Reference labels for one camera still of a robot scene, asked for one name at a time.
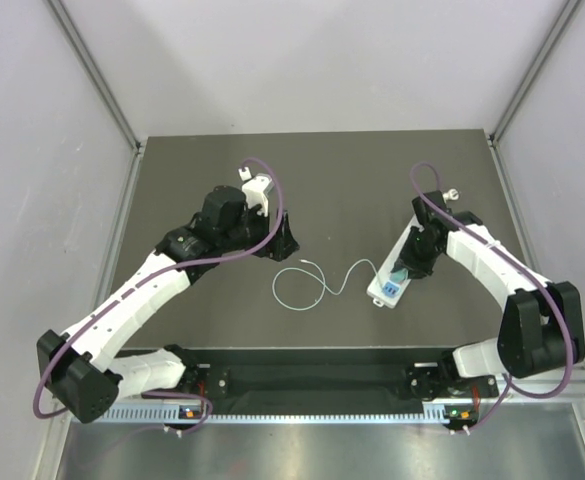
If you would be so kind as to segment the teal charger plug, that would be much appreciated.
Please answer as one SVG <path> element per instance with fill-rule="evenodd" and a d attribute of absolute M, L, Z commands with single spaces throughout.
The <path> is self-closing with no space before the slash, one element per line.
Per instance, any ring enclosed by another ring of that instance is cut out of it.
<path fill-rule="evenodd" d="M 401 284 L 409 279 L 409 271 L 405 268 L 400 268 L 393 271 L 389 275 L 389 281 L 393 284 Z"/>

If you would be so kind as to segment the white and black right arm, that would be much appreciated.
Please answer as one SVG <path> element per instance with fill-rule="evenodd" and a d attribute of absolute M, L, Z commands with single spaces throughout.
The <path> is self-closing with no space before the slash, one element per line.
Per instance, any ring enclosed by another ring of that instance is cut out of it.
<path fill-rule="evenodd" d="M 446 393 L 462 395 L 480 376 L 521 379 L 584 360 L 581 296 L 575 285 L 530 270 L 476 215 L 453 213 L 439 190 L 414 198 L 412 206 L 416 223 L 407 230 L 392 278 L 426 278 L 445 255 L 465 268 L 502 311 L 497 337 L 459 346 L 445 357 L 438 380 Z"/>

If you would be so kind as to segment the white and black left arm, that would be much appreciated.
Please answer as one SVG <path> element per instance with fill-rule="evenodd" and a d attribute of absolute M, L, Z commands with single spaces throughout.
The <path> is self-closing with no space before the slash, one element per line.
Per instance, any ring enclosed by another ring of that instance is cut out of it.
<path fill-rule="evenodd" d="M 100 418 L 117 401 L 169 389 L 188 396 L 199 374 L 183 349 L 119 357 L 126 342 L 166 303 L 223 262 L 247 255 L 281 262 L 299 245 L 287 212 L 269 215 L 272 178 L 259 174 L 240 187 L 217 186 L 185 225 L 167 232 L 139 269 L 83 320 L 62 333 L 45 332 L 36 343 L 48 390 L 82 423 Z"/>

